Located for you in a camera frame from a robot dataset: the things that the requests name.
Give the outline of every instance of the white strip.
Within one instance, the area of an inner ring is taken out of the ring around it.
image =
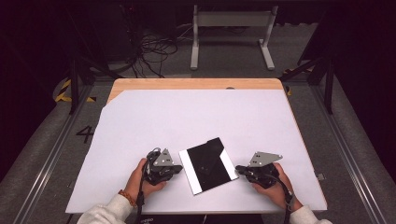
[[[194,167],[192,166],[189,153],[187,150],[182,150],[178,152],[181,162],[183,163],[184,170],[187,174],[187,178],[189,179],[190,186],[192,189],[192,194],[197,194],[202,192],[201,185],[198,181],[197,174],[195,173]]]
[[[234,180],[238,178],[238,175],[236,174],[235,167],[233,167],[233,163],[230,160],[230,157],[228,156],[227,152],[225,149],[220,154],[221,161],[227,170],[228,176],[230,177],[231,180]]]

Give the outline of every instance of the white paper sheet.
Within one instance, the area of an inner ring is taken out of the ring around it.
[[[219,137],[233,165],[248,165],[255,151],[280,154],[296,195],[326,210],[318,180],[282,90],[124,91],[102,111],[90,151],[66,213],[106,204],[123,189],[141,158],[179,151]],[[279,211],[240,178],[193,196],[184,169],[146,199],[144,214],[266,213]]]

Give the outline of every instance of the white metal stand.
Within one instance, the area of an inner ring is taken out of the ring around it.
[[[273,7],[271,11],[198,11],[198,6],[195,5],[192,22],[191,70],[198,69],[199,26],[265,26],[265,37],[260,39],[259,43],[268,70],[274,70],[274,62],[267,45],[274,26],[276,12],[277,7]]]

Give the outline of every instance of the hand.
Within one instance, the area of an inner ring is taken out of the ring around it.
[[[143,158],[140,160],[139,164],[137,165],[136,169],[131,173],[131,176],[129,177],[128,183],[126,184],[126,187],[124,189],[125,192],[127,192],[129,195],[131,195],[132,199],[136,202],[137,194],[139,193],[139,186],[140,186],[140,179],[142,178],[142,169],[146,163],[146,158]],[[145,199],[147,197],[158,190],[161,190],[165,187],[166,182],[161,182],[157,184],[156,186],[150,185],[149,182],[146,180],[143,181],[143,186],[142,190],[145,196]]]
[[[288,190],[293,192],[294,194],[293,186],[291,185],[288,176],[283,171],[282,166],[280,166],[280,164],[277,162],[274,162],[274,166],[279,171],[279,179],[286,185]],[[278,205],[283,209],[286,208],[285,192],[283,191],[282,186],[278,182],[276,182],[276,184],[269,189],[264,189],[262,186],[254,183],[252,184],[252,187],[260,194],[267,196],[274,204]],[[299,208],[303,207],[303,205],[300,203],[300,201],[298,201],[295,195],[294,197],[295,199],[294,204],[291,206],[291,212],[294,212]]]

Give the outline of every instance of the person's left hand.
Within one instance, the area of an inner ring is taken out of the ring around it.
[[[146,158],[143,158],[140,160],[139,164],[137,165],[136,169],[131,173],[131,176],[129,177],[128,183],[126,184],[126,187],[124,189],[125,192],[127,192],[129,195],[131,195],[132,199],[136,202],[137,194],[139,193],[139,185],[140,185],[140,179],[142,178],[142,169],[145,165]],[[157,184],[156,186],[150,185],[149,182],[146,180],[143,181],[143,186],[142,190],[145,196],[145,199],[153,192],[161,190],[165,187],[166,182],[161,182]]]

